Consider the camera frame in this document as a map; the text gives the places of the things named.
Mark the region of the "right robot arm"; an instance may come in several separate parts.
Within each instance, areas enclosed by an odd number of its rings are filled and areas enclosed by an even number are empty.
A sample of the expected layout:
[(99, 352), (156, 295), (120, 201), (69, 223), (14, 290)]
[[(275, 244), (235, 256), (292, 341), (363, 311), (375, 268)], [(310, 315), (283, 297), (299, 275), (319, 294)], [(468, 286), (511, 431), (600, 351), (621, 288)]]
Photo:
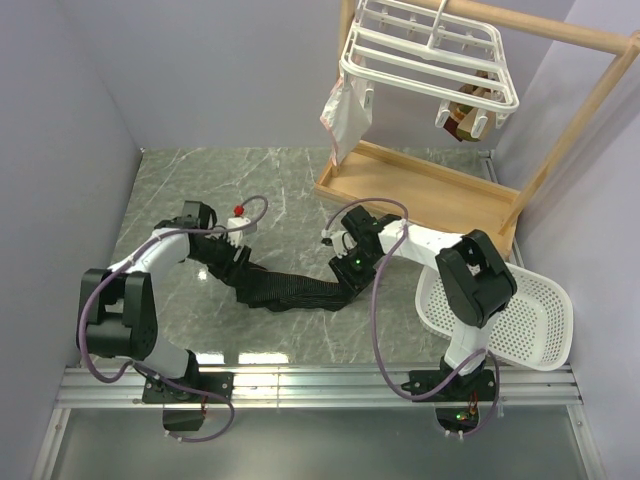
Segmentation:
[(441, 282), (454, 330), (441, 359), (441, 380), (429, 391), (465, 398), (483, 371), (492, 328), (517, 292), (489, 236), (478, 229), (441, 232), (393, 214), (376, 218), (361, 206), (349, 210), (341, 223), (341, 231), (324, 228), (321, 238), (334, 249), (330, 267), (349, 292), (379, 285), (382, 268), (393, 257), (425, 267)]

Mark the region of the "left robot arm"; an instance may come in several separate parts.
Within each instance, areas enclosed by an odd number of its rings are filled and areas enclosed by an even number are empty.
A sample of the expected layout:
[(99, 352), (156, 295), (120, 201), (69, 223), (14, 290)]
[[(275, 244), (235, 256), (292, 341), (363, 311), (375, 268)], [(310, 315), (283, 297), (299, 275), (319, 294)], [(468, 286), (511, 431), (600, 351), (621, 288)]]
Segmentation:
[(264, 215), (247, 217), (239, 205), (219, 225), (209, 205), (187, 201), (179, 216), (160, 221), (125, 259), (87, 270), (81, 280), (76, 341), (94, 378), (114, 383), (134, 367), (152, 386), (166, 384), (180, 402), (206, 396), (196, 355), (159, 332), (155, 288), (188, 259), (211, 263), (217, 252), (223, 261), (234, 259), (243, 237)]

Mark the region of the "black striped underwear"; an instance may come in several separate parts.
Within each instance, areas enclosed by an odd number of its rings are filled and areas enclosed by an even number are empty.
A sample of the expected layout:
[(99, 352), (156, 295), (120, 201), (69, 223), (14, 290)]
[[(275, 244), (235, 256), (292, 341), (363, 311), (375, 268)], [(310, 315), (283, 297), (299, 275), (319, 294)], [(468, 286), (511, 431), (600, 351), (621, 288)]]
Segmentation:
[(364, 282), (329, 282), (311, 277), (269, 271), (257, 264), (222, 267), (208, 264), (216, 279), (233, 288), (236, 300), (249, 308), (279, 313), (292, 309), (322, 309), (336, 312), (350, 305), (372, 279)]

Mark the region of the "white plastic clip hanger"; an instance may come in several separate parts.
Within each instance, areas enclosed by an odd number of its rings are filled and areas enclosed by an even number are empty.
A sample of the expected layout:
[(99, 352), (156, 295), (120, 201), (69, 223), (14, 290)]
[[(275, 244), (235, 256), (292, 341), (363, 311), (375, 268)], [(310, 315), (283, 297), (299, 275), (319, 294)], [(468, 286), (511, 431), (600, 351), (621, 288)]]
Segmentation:
[(340, 55), (345, 76), (439, 100), (434, 120), (475, 115), (468, 136), (501, 128), (519, 107), (499, 30), (403, 1), (358, 1)]

